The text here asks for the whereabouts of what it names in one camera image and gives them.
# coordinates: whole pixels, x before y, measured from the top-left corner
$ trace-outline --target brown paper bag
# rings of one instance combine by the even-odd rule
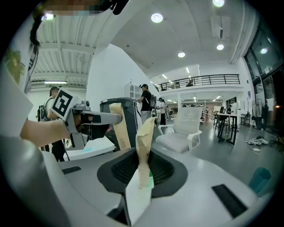
[[[114,124],[114,131],[119,144],[119,148],[121,150],[131,148],[121,103],[110,104],[110,112],[112,114],[120,114],[122,116],[122,121]]]
[[[148,118],[136,134],[136,151],[139,159],[139,188],[145,187],[150,169],[148,158],[152,144],[155,117]]]

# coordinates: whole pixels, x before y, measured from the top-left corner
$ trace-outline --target black railing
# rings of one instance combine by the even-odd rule
[[[177,89],[182,87],[214,85],[214,84],[240,84],[239,74],[217,74],[188,77],[156,86],[158,91]]]

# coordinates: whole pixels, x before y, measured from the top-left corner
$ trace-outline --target glass wall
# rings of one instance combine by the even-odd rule
[[[275,123],[279,115],[277,111],[281,109],[276,102],[276,93],[282,92],[278,84],[283,84],[283,73],[280,73],[283,67],[283,56],[281,47],[262,20],[245,60],[255,90],[252,108],[256,117],[256,126],[258,129],[262,128],[271,132],[277,127]]]

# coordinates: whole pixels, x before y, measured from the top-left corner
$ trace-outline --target white cabinet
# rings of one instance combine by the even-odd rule
[[[128,83],[125,85],[125,97],[139,99],[142,95],[142,89],[133,83]]]

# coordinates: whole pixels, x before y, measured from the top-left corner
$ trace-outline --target white chair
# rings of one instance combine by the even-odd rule
[[[196,148],[200,144],[199,121],[201,107],[180,108],[173,125],[160,125],[158,127],[161,136],[156,142],[168,150],[184,153]],[[164,134],[162,128],[172,128],[173,133]]]

